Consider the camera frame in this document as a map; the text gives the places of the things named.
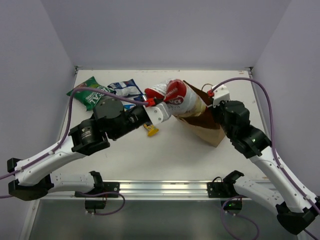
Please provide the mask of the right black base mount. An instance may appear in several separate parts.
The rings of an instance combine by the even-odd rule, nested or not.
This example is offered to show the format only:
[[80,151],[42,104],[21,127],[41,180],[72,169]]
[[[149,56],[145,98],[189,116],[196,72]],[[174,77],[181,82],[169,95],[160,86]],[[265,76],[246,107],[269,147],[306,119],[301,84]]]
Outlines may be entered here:
[[[236,192],[234,184],[236,180],[243,177],[244,174],[240,171],[234,170],[226,177],[215,177],[212,181],[206,183],[206,191],[209,198],[229,199],[231,197],[239,196]],[[242,210],[243,200],[237,197],[229,201],[223,209],[233,214],[238,214]]]

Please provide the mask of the aluminium rail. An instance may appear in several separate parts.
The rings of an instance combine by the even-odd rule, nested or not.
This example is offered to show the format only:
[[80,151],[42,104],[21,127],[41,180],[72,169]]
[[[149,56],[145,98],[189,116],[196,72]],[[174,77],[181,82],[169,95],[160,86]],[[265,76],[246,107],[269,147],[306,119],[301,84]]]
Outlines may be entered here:
[[221,183],[222,180],[119,180],[111,193],[95,199],[126,201],[174,201],[210,200],[207,184]]

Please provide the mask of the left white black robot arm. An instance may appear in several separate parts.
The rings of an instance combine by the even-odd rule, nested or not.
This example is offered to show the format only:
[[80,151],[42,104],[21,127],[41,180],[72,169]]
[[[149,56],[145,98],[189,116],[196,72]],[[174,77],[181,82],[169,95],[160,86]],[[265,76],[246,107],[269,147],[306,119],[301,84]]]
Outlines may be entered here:
[[91,117],[71,128],[55,146],[25,160],[7,161],[8,172],[15,176],[8,184],[8,194],[23,201],[37,200],[54,192],[101,195],[105,185],[99,172],[64,175],[54,171],[109,148],[110,140],[115,141],[151,120],[144,105],[126,110],[120,100],[103,97]]

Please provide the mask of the blue white snack packet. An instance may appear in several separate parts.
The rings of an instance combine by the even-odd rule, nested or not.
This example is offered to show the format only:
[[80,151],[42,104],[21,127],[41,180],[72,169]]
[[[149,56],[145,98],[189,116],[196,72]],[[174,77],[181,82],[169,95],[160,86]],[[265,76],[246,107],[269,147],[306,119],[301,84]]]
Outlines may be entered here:
[[135,104],[132,104],[132,103],[130,103],[130,104],[124,104],[124,105],[123,105],[125,111],[128,111],[128,110],[132,109],[132,108],[135,107],[135,106],[136,106],[136,105],[135,105]]

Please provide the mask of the blue silver crisps bag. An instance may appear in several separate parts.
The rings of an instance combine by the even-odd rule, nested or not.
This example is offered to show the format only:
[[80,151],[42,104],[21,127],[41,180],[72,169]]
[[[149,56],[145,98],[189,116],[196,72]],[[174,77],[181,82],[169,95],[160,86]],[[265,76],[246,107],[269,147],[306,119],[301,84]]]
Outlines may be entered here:
[[127,81],[114,82],[107,86],[111,88],[116,95],[124,98],[142,96],[143,92],[140,90],[134,79]]

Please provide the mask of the yellow m&m packet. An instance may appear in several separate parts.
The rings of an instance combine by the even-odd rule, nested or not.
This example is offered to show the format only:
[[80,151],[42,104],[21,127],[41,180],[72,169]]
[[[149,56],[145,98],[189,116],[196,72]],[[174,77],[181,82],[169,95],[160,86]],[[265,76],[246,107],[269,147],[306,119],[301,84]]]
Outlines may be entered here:
[[153,124],[144,124],[143,127],[147,130],[148,137],[152,137],[159,132],[159,129],[156,128]]

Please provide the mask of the red snack bag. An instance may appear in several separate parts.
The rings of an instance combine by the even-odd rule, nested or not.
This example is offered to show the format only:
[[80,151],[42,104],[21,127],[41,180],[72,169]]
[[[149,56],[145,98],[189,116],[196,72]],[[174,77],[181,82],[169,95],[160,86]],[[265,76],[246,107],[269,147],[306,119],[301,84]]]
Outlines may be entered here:
[[176,117],[197,117],[207,108],[201,97],[180,79],[167,79],[146,88],[144,93],[148,98],[164,101],[170,113]]

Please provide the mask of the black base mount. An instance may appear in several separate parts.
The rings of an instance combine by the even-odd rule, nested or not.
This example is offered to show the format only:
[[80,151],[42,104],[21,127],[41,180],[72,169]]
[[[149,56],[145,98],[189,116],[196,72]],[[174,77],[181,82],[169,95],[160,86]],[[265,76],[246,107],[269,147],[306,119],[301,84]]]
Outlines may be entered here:
[[[231,197],[239,196],[236,192],[234,184],[236,180],[243,177],[244,174],[240,171],[234,170],[226,177],[215,177],[212,181],[206,183],[206,191],[209,198],[229,199]],[[223,209],[233,214],[238,214],[242,210],[243,200],[237,197],[229,201]]]
[[88,198],[84,201],[84,207],[88,211],[103,210],[107,205],[109,198],[118,198],[120,191],[120,183],[116,181],[104,181],[102,189],[93,189],[84,196],[80,192],[76,191],[74,196],[76,198]]

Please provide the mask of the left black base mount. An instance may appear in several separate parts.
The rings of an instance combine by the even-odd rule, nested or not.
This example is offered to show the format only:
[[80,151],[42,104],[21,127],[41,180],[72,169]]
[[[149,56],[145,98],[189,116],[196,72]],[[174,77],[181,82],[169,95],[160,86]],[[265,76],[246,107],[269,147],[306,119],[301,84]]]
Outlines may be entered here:
[[120,191],[120,183],[116,181],[104,181],[102,189],[93,189],[84,196],[80,192],[76,191],[74,196],[76,198],[88,198],[84,201],[84,207],[88,211],[103,210],[107,205],[109,198],[118,198]]

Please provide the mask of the dark green snack packet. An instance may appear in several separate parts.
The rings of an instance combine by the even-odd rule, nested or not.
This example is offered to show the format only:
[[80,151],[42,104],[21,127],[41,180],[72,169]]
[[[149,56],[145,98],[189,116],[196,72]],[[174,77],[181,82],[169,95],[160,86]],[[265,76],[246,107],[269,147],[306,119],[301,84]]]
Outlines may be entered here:
[[[98,90],[115,94],[115,92],[111,88],[100,85],[94,76],[82,82],[75,88],[83,88],[83,87],[98,89]],[[86,111],[88,112],[88,111],[91,111],[96,106],[96,104],[99,102],[99,100],[103,96],[104,95],[101,93],[85,90],[85,91],[77,91],[76,94],[74,95],[74,98],[77,101],[79,101],[81,104],[83,104],[86,107]]]

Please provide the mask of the brown paper bag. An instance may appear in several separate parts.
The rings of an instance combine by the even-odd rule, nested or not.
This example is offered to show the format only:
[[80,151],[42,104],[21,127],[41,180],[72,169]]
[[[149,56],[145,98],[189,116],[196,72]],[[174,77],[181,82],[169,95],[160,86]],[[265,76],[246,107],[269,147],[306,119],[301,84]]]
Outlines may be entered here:
[[217,147],[225,137],[221,126],[215,122],[211,111],[206,108],[199,116],[175,116],[188,130],[213,147]]

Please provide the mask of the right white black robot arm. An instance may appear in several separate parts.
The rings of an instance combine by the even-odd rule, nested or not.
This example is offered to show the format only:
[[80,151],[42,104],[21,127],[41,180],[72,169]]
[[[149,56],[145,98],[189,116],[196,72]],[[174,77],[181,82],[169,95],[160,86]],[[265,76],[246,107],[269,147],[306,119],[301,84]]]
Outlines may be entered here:
[[268,209],[280,225],[293,235],[304,231],[320,214],[320,198],[309,190],[273,149],[271,140],[250,123],[250,112],[237,100],[209,107],[234,148],[256,165],[275,187],[272,191],[239,171],[223,183],[227,196],[243,195]]

